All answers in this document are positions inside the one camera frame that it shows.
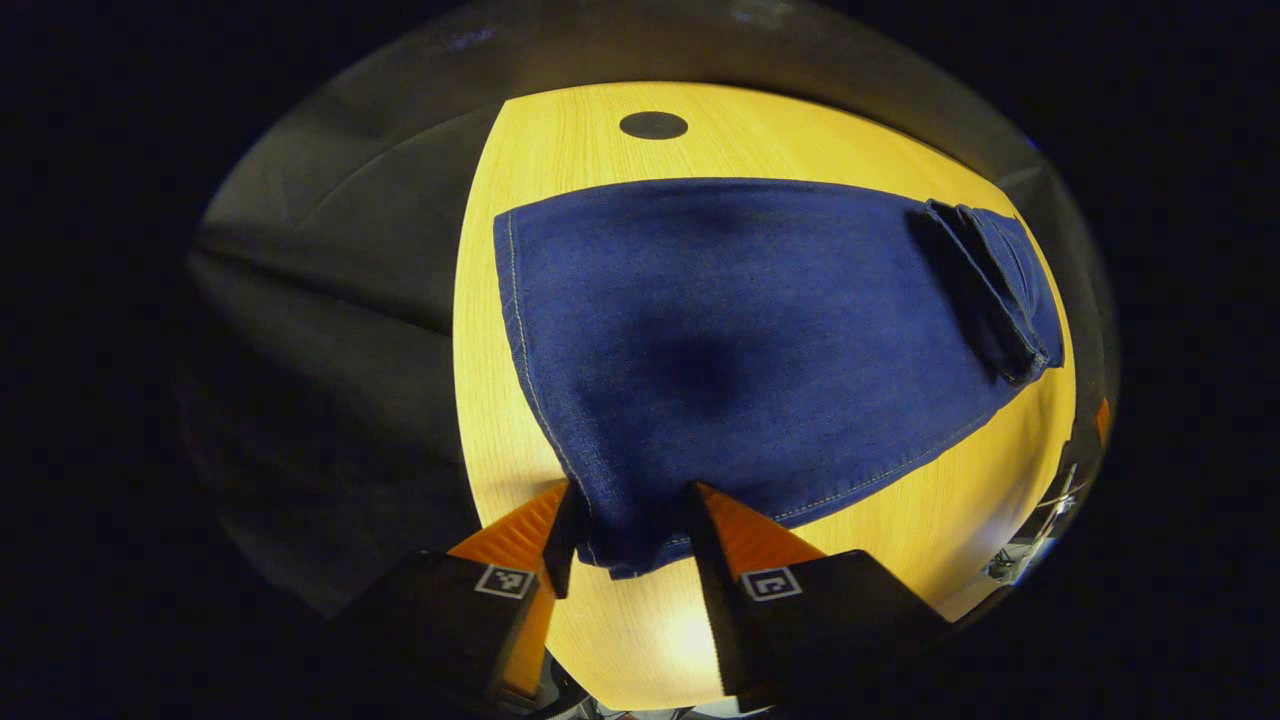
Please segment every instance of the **table surface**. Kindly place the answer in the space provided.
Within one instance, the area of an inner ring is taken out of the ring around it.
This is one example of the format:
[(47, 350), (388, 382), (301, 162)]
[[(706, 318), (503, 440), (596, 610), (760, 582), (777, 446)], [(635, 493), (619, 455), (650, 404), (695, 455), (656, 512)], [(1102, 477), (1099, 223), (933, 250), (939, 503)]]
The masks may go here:
[[(620, 131), (623, 117), (645, 110), (680, 115), (689, 129), (671, 140)], [(564, 478), (516, 379), (494, 266), (494, 217), (586, 187), (685, 177), (832, 182), (1019, 217), (998, 188), (948, 156), (813, 102), (672, 82), (508, 100), (471, 186), (453, 310), (458, 420), (483, 523)], [(1066, 334), (1062, 368), (1046, 372), (933, 462), (796, 534), (828, 553), (867, 550), (934, 607), (970, 587), (1043, 497), (1070, 436), (1075, 370), (1052, 277), (1050, 284)], [(609, 707), (682, 707), (723, 697), (691, 559), (620, 582), (575, 559), (570, 596), (556, 605), (547, 646)]]

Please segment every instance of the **folded denim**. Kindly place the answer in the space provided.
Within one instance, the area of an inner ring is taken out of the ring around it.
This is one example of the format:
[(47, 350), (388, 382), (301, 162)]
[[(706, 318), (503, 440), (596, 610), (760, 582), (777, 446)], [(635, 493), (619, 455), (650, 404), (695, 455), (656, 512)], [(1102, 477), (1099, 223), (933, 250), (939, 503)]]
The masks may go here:
[(494, 220), (521, 387), (613, 578), (689, 555), (707, 482), (787, 527), (929, 462), (1062, 364), (1021, 224), (868, 188), (593, 187)]

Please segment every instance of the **denim fabric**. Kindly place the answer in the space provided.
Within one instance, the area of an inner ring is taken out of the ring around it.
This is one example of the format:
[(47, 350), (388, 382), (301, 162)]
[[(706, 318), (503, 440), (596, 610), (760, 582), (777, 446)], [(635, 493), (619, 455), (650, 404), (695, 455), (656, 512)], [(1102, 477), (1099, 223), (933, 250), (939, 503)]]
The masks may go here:
[(590, 514), (586, 562), (689, 555), (708, 482), (814, 520), (931, 461), (1062, 337), (1018, 220), (873, 190), (695, 178), (594, 187), (494, 220), (521, 386)]

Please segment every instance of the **black fabric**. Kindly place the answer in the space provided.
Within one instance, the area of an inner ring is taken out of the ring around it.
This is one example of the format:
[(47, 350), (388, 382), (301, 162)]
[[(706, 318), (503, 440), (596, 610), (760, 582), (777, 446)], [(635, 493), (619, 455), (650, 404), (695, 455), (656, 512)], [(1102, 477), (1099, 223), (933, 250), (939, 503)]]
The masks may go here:
[[(179, 391), (197, 468), (271, 582), (332, 612), (398, 547), (476, 527), (448, 333), (458, 228), (488, 128), (508, 97), (644, 79), (824, 102), (919, 138), (1004, 188), (1068, 310), (1079, 410), (1066, 460), (1080, 464), (1079, 480), (1096, 471), (1092, 418), (1103, 395), (1116, 407), (1119, 380), (1101, 263), (1052, 165), (974, 92), (865, 26), (800, 1), (489, 0), (415, 29), (319, 90), (209, 206), (192, 273), (228, 331), (219, 338), (192, 318), (205, 346)], [(218, 377), (227, 379), (216, 391), (195, 389)], [(264, 400), (273, 395), (279, 401)], [(255, 423), (269, 430), (238, 429)]]

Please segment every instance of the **wood grain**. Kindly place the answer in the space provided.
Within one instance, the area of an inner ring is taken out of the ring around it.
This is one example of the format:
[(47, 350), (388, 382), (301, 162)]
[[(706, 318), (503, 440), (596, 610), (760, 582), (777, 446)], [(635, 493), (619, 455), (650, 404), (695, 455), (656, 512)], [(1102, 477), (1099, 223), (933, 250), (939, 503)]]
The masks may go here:
[[(618, 129), (621, 118), (643, 110), (675, 113), (689, 131), (658, 141)], [(508, 100), (476, 168), (454, 291), (458, 420), (481, 521), (492, 523), (564, 478), (516, 379), (498, 296), (494, 217), (586, 187), (684, 177), (835, 182), (1018, 217), (998, 188), (950, 158), (812, 102), (668, 82)], [(1050, 282), (1066, 329), (1061, 297)], [(1068, 334), (1065, 366), (1048, 370), (984, 427), (929, 465), (797, 534), (826, 552), (865, 548), (940, 606), (970, 583), (1042, 497), (1070, 434), (1074, 396)], [(575, 560), (571, 593), (557, 603), (548, 647), (609, 707), (663, 708), (722, 697), (692, 560), (621, 582)]]

